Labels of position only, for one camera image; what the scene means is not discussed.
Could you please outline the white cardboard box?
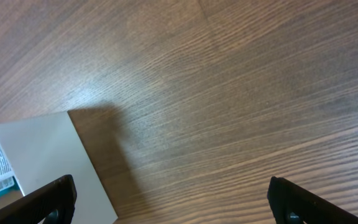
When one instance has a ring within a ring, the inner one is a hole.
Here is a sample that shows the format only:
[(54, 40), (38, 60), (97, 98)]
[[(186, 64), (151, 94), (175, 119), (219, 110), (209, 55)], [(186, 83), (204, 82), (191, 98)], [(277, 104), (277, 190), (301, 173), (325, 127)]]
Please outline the white cardboard box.
[(72, 222), (114, 223), (117, 214), (66, 112), (0, 124), (0, 148), (26, 196), (70, 174), (77, 199)]

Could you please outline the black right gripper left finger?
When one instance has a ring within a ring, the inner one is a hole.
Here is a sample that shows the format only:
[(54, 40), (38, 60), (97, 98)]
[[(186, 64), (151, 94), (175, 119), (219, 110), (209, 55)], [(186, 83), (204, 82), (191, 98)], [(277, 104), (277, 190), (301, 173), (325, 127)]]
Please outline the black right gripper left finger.
[(0, 209), (0, 224), (70, 224), (77, 192), (73, 176), (63, 175)]

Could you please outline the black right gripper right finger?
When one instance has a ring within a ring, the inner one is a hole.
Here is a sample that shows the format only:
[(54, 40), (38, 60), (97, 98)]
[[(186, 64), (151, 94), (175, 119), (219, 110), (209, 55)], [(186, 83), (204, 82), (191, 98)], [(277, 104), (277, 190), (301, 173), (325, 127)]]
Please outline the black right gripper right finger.
[(358, 224), (358, 217), (283, 177), (270, 179), (267, 199), (277, 224)]

